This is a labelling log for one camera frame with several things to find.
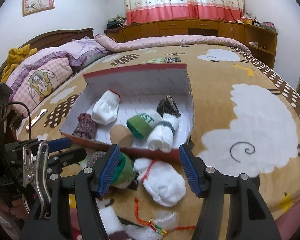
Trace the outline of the green white sock roll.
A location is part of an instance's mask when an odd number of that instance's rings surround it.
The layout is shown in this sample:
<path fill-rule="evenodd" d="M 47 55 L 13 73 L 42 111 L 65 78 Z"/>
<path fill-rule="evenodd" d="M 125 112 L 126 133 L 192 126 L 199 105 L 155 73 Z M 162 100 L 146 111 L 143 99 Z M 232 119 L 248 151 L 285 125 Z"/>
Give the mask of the green white sock roll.
<path fill-rule="evenodd" d="M 121 152 L 119 162 L 111 179 L 111 186 L 118 189 L 126 189 L 135 178 L 136 171 L 134 170 L 133 161 L 129 156 Z"/>

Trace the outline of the maroon knitted sock roll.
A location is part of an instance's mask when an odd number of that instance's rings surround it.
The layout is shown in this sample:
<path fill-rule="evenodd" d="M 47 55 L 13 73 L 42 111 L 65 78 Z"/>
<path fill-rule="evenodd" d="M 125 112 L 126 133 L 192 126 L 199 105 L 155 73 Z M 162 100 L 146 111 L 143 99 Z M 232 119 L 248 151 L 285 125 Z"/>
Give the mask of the maroon knitted sock roll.
<path fill-rule="evenodd" d="M 81 113 L 77 120 L 78 125 L 72 134 L 84 139 L 94 139 L 98 124 L 92 120 L 91 115 L 87 113 Z"/>

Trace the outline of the tan makeup sponge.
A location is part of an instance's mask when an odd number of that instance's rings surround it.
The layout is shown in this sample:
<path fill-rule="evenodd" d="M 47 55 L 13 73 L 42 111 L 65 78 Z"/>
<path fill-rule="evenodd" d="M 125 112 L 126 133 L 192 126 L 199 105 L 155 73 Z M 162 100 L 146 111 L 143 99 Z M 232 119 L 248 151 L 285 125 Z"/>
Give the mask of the tan makeup sponge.
<path fill-rule="evenodd" d="M 131 131 L 123 125 L 114 125 L 109 132 L 112 144 L 120 147 L 130 147 L 133 143 L 133 135 Z"/>

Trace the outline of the white red-trimmed mitten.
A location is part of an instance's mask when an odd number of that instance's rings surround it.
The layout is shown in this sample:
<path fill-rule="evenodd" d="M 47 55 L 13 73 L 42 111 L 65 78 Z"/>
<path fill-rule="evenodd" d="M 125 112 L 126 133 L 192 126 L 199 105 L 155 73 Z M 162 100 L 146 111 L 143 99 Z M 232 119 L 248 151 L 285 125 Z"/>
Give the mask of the white red-trimmed mitten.
<path fill-rule="evenodd" d="M 134 161 L 138 182 L 159 205 L 175 206 L 186 195 L 185 180 L 171 164 L 148 158 Z"/>
<path fill-rule="evenodd" d="M 94 122 L 101 125 L 108 125 L 117 119 L 117 112 L 120 105 L 119 94 L 112 90 L 107 90 L 95 103 L 91 118 Z"/>

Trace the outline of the white sock with string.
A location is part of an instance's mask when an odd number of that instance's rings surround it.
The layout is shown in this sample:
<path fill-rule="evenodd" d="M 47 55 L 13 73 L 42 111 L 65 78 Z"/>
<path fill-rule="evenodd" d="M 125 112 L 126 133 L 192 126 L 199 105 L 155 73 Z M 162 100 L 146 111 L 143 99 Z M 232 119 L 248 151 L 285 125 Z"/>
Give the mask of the white sock with string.
<path fill-rule="evenodd" d="M 170 232 L 196 228 L 195 225 L 179 226 L 179 214 L 177 212 L 160 211 L 157 218 L 143 220 L 139 217 L 139 199 L 135 198 L 134 202 L 134 216 L 140 225 L 129 224 L 123 227 L 130 239 L 164 239 Z"/>

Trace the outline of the white grey-banded sock roll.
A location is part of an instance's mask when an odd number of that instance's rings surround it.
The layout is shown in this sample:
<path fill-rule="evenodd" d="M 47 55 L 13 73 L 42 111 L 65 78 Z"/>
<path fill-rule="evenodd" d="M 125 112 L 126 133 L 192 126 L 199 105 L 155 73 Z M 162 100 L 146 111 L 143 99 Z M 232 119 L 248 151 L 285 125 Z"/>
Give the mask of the white grey-banded sock roll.
<path fill-rule="evenodd" d="M 170 153 L 179 122 L 180 118 L 164 113 L 162 120 L 147 138 L 148 149 L 152 152 L 160 150 L 163 153 Z"/>

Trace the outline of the dark patterned sock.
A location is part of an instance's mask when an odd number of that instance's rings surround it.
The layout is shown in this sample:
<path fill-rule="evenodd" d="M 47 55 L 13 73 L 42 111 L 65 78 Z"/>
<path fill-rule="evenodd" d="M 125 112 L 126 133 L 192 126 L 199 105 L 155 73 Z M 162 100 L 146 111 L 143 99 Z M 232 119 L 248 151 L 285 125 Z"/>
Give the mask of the dark patterned sock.
<path fill-rule="evenodd" d="M 173 115 L 177 118 L 181 116 L 181 113 L 179 112 L 179 109 L 171 95 L 167 95 L 166 97 L 160 100 L 157 106 L 157 112 L 160 114 L 161 117 L 163 117 L 164 113 Z"/>

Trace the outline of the white purple-banded sock roll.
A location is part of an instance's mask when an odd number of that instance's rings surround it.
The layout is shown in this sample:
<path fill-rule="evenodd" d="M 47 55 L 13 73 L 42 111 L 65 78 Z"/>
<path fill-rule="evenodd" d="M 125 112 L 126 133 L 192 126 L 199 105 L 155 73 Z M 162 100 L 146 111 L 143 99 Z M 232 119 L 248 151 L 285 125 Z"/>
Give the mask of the white purple-banded sock roll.
<path fill-rule="evenodd" d="M 110 240 L 126 240 L 130 237 L 125 233 L 123 226 L 116 215 L 109 199 L 96 199 L 102 224 Z"/>

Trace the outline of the metal spring clip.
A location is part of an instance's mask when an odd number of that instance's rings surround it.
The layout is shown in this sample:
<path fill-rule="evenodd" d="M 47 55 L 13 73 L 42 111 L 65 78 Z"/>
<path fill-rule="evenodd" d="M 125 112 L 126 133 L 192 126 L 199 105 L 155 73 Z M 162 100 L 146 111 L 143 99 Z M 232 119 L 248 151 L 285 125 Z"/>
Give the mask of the metal spring clip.
<path fill-rule="evenodd" d="M 47 187 L 47 161 L 49 146 L 47 141 L 41 141 L 38 145 L 36 159 L 33 159 L 33 151 L 29 145 L 23 146 L 23 204 L 30 213 L 33 202 L 38 200 L 40 212 L 37 219 L 43 219 L 47 214 L 47 208 L 51 204 L 51 196 Z"/>

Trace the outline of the pink checked pillow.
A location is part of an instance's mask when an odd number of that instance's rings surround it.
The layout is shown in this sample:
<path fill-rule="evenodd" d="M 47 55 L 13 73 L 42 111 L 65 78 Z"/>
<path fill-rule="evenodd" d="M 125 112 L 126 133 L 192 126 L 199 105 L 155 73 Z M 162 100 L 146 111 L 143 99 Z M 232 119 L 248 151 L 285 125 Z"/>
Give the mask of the pink checked pillow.
<path fill-rule="evenodd" d="M 10 102 L 21 102 L 33 111 L 72 74 L 67 57 L 55 57 L 40 67 L 28 66 L 7 83 L 13 90 Z"/>

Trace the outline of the yellow knitted cloth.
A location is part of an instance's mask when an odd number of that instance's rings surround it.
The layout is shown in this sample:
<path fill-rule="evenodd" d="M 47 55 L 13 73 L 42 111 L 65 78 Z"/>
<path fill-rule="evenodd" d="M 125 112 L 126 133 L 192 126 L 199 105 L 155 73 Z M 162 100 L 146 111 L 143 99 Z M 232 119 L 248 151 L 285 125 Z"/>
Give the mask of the yellow knitted cloth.
<path fill-rule="evenodd" d="M 28 57 L 36 54 L 37 48 L 31 48 L 30 44 L 27 44 L 21 48 L 11 48 L 7 56 L 7 64 L 4 67 L 1 75 L 1 83 L 5 83 L 12 72 Z"/>

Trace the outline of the purple ruffled pillow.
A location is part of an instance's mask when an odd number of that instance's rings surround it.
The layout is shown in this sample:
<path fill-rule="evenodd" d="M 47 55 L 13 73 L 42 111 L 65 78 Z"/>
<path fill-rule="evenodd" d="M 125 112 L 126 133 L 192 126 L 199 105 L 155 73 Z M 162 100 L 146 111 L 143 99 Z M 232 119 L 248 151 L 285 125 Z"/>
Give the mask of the purple ruffled pillow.
<path fill-rule="evenodd" d="M 104 46 L 88 37 L 72 40 L 60 46 L 67 52 L 67 58 L 72 68 L 85 68 L 89 64 L 110 54 Z"/>

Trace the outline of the wooden headboard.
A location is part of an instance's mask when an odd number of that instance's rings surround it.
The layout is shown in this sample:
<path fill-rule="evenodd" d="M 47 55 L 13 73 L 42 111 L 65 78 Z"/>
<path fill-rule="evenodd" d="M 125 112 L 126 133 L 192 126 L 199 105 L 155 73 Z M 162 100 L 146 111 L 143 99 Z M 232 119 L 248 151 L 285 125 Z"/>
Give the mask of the wooden headboard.
<path fill-rule="evenodd" d="M 24 68 L 31 66 L 32 68 L 40 67 L 55 57 L 66 57 L 67 52 L 60 46 L 72 40 L 80 40 L 84 37 L 93 39 L 93 29 L 87 28 L 83 30 L 58 30 L 42 34 L 27 44 L 31 48 L 37 48 L 36 54 L 25 59 L 9 76 L 5 83 L 8 83 L 13 78 L 18 77 Z M 7 64 L 7 59 L 0 68 L 0 80 L 4 67 Z"/>

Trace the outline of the wooden low cabinet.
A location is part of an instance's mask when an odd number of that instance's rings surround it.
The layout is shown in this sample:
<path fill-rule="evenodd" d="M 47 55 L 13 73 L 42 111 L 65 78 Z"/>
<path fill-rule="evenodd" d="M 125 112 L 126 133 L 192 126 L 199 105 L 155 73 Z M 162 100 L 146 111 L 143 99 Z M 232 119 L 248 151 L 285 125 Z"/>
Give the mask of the wooden low cabinet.
<path fill-rule="evenodd" d="M 117 42 L 171 35 L 207 35 L 233 38 L 246 45 L 252 55 L 274 68 L 277 32 L 255 25 L 217 20 L 177 19 L 136 23 L 127 27 L 106 29 L 104 33 Z"/>

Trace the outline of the pink white curtain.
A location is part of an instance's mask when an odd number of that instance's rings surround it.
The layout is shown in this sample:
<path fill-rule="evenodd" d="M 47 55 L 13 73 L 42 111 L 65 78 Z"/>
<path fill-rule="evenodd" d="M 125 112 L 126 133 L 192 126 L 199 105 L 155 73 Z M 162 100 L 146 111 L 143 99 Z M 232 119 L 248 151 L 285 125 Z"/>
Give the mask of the pink white curtain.
<path fill-rule="evenodd" d="M 236 22 L 244 15 L 244 0 L 124 0 L 127 24 L 178 18 Z"/>

